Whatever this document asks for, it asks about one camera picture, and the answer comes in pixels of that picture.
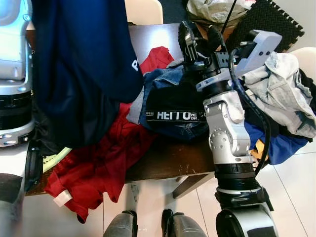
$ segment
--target floor tile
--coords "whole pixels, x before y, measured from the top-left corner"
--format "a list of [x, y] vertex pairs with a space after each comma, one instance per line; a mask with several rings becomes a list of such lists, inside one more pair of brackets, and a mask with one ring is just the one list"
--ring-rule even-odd
[[304, 154], [316, 152], [316, 139], [313, 142], [308, 142], [305, 146], [299, 149], [295, 154]]
[[58, 207], [50, 195], [25, 197], [23, 237], [102, 237], [103, 205], [90, 210], [85, 224], [65, 206]]
[[316, 236], [316, 153], [275, 166], [309, 237]]
[[135, 201], [130, 184], [125, 185], [118, 203], [113, 203], [105, 194], [104, 231], [111, 220], [125, 209], [136, 210], [138, 215], [138, 237], [161, 237], [161, 214], [166, 208], [184, 212], [193, 218], [205, 231], [202, 211], [196, 190], [174, 200], [171, 192], [179, 185], [175, 179], [144, 181], [136, 183], [139, 197]]
[[[303, 226], [294, 210], [293, 205], [276, 173], [273, 166], [268, 165], [258, 175], [259, 183], [264, 186], [270, 196], [275, 209], [272, 212], [273, 219], [280, 237], [304, 237], [306, 236]], [[217, 180], [211, 179], [197, 188], [207, 231], [210, 237], [216, 237], [216, 215], [220, 212], [220, 206], [214, 196]]]

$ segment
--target red clothing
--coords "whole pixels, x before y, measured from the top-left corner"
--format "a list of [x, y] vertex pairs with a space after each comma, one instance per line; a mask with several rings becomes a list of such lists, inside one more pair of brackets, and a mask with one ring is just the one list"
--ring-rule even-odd
[[[166, 52], [168, 49], [164, 47], [152, 49], [141, 69], [152, 71], [158, 66], [166, 67], [173, 60]], [[113, 202], [118, 201], [126, 170], [145, 154], [157, 137], [126, 119], [129, 107], [130, 104], [121, 103], [116, 120], [102, 140], [72, 150], [48, 178], [44, 190], [53, 197], [68, 190], [73, 198], [65, 205], [77, 213], [81, 223], [85, 223], [89, 209], [96, 209], [102, 203], [104, 192]]]
[[157, 68], [165, 69], [174, 59], [169, 53], [169, 49], [161, 46], [150, 50], [148, 57], [140, 66], [142, 73], [151, 72]]

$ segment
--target blue jeans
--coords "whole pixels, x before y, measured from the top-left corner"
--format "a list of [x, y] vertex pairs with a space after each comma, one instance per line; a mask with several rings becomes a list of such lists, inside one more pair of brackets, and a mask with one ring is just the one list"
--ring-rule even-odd
[[159, 89], [167, 86], [177, 86], [183, 76], [183, 66], [175, 69], [156, 69], [151, 73], [145, 74], [144, 98], [139, 123], [154, 132], [177, 138], [182, 141], [191, 141], [208, 131], [206, 122], [191, 122], [179, 125], [168, 125], [152, 128], [146, 122], [146, 101], [152, 89]]

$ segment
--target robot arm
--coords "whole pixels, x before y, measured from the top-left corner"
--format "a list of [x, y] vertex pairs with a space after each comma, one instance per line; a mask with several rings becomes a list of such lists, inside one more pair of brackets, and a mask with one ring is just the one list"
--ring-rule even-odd
[[[251, 31], [249, 41], [242, 42], [241, 48], [234, 51], [239, 53], [234, 66], [229, 63], [233, 64], [235, 58], [224, 51], [210, 52], [199, 60], [196, 53], [198, 38], [192, 38], [192, 35], [189, 25], [181, 23], [179, 43], [185, 58], [184, 71], [191, 75], [196, 72], [196, 88], [204, 94], [208, 141], [218, 179], [215, 196], [222, 208], [216, 218], [218, 236], [276, 237], [268, 194], [255, 180], [252, 156], [248, 151], [250, 138], [244, 128], [244, 110], [236, 79], [263, 66], [282, 37], [273, 32]], [[218, 41], [220, 44], [225, 48], [223, 40]]]

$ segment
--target wooden table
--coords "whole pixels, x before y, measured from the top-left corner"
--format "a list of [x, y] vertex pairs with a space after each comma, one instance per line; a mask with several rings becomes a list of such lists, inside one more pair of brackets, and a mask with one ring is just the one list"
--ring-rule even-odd
[[[154, 47], [164, 46], [174, 59], [182, 58], [178, 43], [179, 24], [129, 26], [129, 32], [139, 63], [142, 63]], [[34, 31], [28, 32], [28, 38], [34, 45]], [[159, 137], [134, 166], [127, 170], [126, 182], [150, 179], [166, 179], [188, 176], [173, 192], [174, 198], [180, 198], [199, 185], [214, 177], [212, 152], [208, 146], [207, 134], [191, 143]], [[44, 193], [47, 175], [40, 187], [29, 195]]]

